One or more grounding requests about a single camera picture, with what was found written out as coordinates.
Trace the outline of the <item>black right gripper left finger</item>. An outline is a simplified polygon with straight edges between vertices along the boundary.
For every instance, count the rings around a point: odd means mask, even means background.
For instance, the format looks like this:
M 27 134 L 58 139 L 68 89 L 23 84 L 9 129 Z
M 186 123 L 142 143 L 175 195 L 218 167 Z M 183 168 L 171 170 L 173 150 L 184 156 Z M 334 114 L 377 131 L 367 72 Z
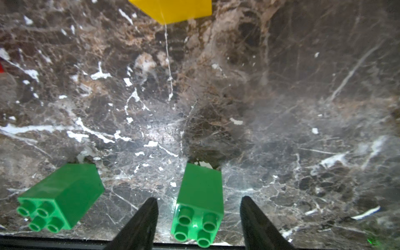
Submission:
M 156 232 L 158 213 L 157 199 L 147 199 L 117 236 L 105 246 L 105 249 L 151 250 Z

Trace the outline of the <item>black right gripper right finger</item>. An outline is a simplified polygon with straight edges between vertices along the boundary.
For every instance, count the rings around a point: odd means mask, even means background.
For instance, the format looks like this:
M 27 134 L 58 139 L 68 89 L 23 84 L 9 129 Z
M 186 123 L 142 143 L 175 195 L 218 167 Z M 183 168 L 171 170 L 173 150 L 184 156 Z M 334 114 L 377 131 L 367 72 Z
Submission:
M 247 250 L 294 249 L 249 196 L 242 198 L 240 217 Z

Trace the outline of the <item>yellow square lego brick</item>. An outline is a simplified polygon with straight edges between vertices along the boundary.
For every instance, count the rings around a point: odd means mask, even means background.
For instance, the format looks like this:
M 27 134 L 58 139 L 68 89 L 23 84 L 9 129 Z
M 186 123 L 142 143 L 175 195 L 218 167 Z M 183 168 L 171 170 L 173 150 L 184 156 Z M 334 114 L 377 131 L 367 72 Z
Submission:
M 130 0 L 161 25 L 212 15 L 212 0 Z

